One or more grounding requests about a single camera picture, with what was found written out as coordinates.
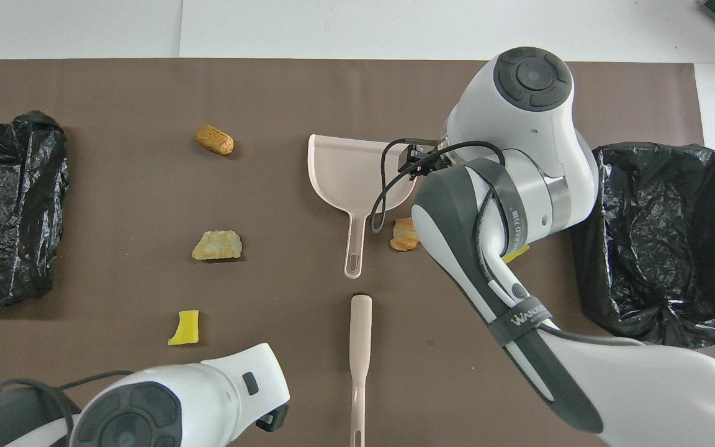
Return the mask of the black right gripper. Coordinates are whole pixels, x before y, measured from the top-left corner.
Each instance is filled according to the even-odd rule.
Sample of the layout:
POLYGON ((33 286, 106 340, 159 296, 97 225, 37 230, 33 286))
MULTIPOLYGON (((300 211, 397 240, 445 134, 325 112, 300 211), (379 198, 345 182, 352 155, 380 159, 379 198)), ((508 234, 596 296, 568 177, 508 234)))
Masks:
POLYGON ((454 162, 451 161, 445 149, 436 149, 429 153, 422 149, 423 147, 420 145, 407 145, 405 149, 401 151, 399 155, 399 173, 402 173, 422 158, 426 158, 426 162, 423 163, 423 176, 427 176, 441 169, 447 169, 454 165, 454 162))

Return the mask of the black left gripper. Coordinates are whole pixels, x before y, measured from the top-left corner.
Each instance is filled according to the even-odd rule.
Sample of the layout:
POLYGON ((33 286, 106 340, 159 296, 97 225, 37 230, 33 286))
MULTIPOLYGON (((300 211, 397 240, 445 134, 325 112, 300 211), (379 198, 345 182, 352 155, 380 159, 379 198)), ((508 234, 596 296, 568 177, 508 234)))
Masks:
POLYGON ((276 409, 257 419, 256 427, 268 433, 275 432, 283 427, 287 413, 289 413, 289 405, 279 405, 276 409))

